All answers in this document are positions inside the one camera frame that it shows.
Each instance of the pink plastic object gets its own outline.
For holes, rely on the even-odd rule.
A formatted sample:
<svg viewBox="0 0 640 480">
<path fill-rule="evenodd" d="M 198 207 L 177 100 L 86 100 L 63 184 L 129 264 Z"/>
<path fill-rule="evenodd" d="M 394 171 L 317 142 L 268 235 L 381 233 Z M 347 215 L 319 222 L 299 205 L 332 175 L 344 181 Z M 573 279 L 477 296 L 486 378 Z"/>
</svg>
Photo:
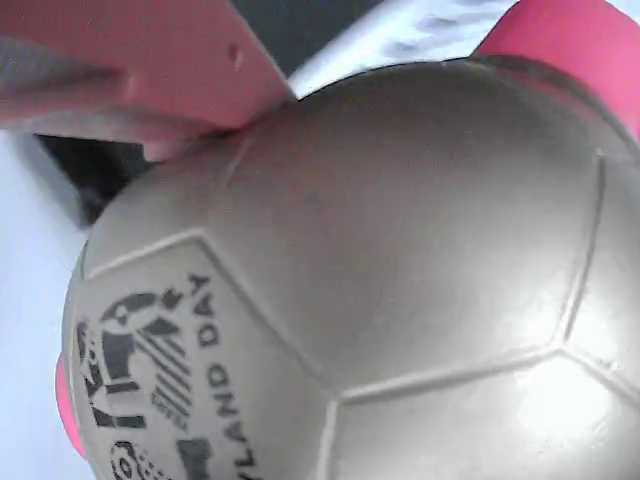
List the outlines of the pink plastic object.
<svg viewBox="0 0 640 480">
<path fill-rule="evenodd" d="M 16 60 L 33 73 L 0 81 L 2 128 L 150 144 L 162 156 L 293 98 L 226 0 L 8 0 L 0 32 L 0 51 L 8 38 L 22 55 L 0 64 L 2 76 Z"/>
<path fill-rule="evenodd" d="M 604 0 L 522 0 L 474 55 L 519 55 L 582 82 L 640 137 L 640 27 Z"/>
<path fill-rule="evenodd" d="M 64 373 L 62 358 L 58 358 L 58 364 L 56 365 L 56 400 L 58 402 L 58 412 L 60 412 L 62 424 L 64 425 L 71 444 L 80 455 L 86 457 L 84 449 L 82 448 L 82 442 L 80 441 L 78 425 L 73 416 L 73 407 L 71 406 L 71 398 L 67 391 L 67 378 Z"/>
</svg>

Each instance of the ball panel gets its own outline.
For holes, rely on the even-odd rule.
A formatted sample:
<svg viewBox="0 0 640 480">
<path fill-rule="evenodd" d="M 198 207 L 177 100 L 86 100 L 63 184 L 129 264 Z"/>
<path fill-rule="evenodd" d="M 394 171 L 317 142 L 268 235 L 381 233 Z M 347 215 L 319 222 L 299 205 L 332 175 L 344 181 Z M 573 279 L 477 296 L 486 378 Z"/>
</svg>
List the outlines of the ball panel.
<svg viewBox="0 0 640 480">
<path fill-rule="evenodd" d="M 336 480 L 637 478 L 638 413 L 573 362 L 345 406 Z"/>
<path fill-rule="evenodd" d="M 86 247 L 85 276 L 202 230 L 226 168 L 244 139 L 205 145 L 188 161 L 156 165 L 129 185 L 93 228 Z"/>
<path fill-rule="evenodd" d="M 72 358 L 71 352 L 74 350 L 74 319 L 77 317 L 76 309 L 78 306 L 78 298 L 82 295 L 81 292 L 84 289 L 83 272 L 86 250 L 87 245 L 85 244 L 78 256 L 71 278 L 69 279 L 69 286 L 67 287 L 67 295 L 65 297 L 64 309 L 62 312 L 62 354 L 60 358 L 62 359 L 65 372 L 69 371 L 69 365 Z"/>
<path fill-rule="evenodd" d="M 72 392 L 99 478 L 313 478 L 329 399 L 202 240 L 85 281 L 74 314 Z"/>
<path fill-rule="evenodd" d="M 640 175 L 606 163 L 607 189 L 590 276 L 570 344 L 640 387 Z"/>
<path fill-rule="evenodd" d="M 338 388 L 544 344 L 597 192 L 555 109 L 454 65 L 338 85 L 274 120 L 209 235 Z"/>
</svg>

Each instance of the soccer ball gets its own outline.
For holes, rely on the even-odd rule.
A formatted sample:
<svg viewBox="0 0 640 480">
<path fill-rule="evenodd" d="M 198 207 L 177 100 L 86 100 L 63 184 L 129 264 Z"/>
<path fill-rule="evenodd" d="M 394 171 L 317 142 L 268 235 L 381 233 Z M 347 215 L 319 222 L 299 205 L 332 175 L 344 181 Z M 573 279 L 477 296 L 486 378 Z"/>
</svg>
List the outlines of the soccer ball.
<svg viewBox="0 0 640 480">
<path fill-rule="evenodd" d="M 159 166 L 72 280 L 100 479 L 637 479 L 638 145 L 558 72 L 382 69 Z"/>
</svg>

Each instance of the white surface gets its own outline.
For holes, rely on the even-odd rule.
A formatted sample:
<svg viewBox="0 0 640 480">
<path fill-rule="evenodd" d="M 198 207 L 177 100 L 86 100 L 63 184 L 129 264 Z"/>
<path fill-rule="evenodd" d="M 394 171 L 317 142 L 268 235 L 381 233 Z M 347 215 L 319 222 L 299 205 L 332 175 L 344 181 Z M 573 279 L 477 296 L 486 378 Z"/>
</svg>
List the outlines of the white surface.
<svg viewBox="0 0 640 480">
<path fill-rule="evenodd" d="M 514 3 L 514 0 L 386 0 L 305 63 L 289 83 L 301 98 L 372 68 L 466 57 Z M 640 0 L 609 3 L 640 23 Z"/>
<path fill-rule="evenodd" d="M 0 132 L 0 162 L 0 478 L 92 479 L 54 393 L 64 296 L 85 233 L 63 207 L 73 192 L 33 139 Z"/>
</svg>

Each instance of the red object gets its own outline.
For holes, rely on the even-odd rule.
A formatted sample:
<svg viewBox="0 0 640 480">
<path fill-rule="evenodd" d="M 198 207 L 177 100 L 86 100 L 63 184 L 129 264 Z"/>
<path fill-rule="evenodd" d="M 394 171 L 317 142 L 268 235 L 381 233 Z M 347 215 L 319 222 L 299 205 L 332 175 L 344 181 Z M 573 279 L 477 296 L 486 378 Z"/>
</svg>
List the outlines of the red object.
<svg viewBox="0 0 640 480">
<path fill-rule="evenodd" d="M 547 63 L 588 87 L 640 138 L 640 27 L 604 0 L 523 0 L 474 55 Z"/>
<path fill-rule="evenodd" d="M 12 61 L 51 72 L 0 88 L 3 128 L 151 144 L 161 155 L 158 144 L 170 151 L 242 128 L 293 98 L 227 0 L 8 0 L 0 32 L 26 54 Z M 54 75 L 70 61 L 74 75 Z"/>
<path fill-rule="evenodd" d="M 80 455 L 86 458 L 84 449 L 82 448 L 82 442 L 80 441 L 78 424 L 73 415 L 73 407 L 71 406 L 71 398 L 67 390 L 67 378 L 64 373 L 62 358 L 58 358 L 58 364 L 56 365 L 56 400 L 58 402 L 58 412 L 60 413 L 62 424 L 64 425 L 71 444 Z"/>
</svg>

